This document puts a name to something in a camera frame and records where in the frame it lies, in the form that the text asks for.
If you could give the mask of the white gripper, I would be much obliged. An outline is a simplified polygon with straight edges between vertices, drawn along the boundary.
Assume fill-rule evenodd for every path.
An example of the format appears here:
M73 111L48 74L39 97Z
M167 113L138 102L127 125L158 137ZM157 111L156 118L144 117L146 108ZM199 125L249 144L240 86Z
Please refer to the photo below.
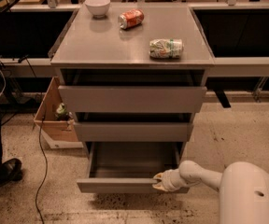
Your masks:
M152 187L160 191L176 191L183 187L182 178L178 169L158 173L153 177L153 179L162 180L162 184L158 183L152 185Z

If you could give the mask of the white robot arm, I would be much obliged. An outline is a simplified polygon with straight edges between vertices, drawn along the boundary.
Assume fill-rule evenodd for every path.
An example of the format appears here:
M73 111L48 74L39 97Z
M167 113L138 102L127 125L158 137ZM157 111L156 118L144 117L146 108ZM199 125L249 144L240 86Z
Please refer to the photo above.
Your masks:
M203 183L219 193L219 224L269 224L269 174L249 162L230 164L223 172L183 161L154 176L153 187L172 192Z

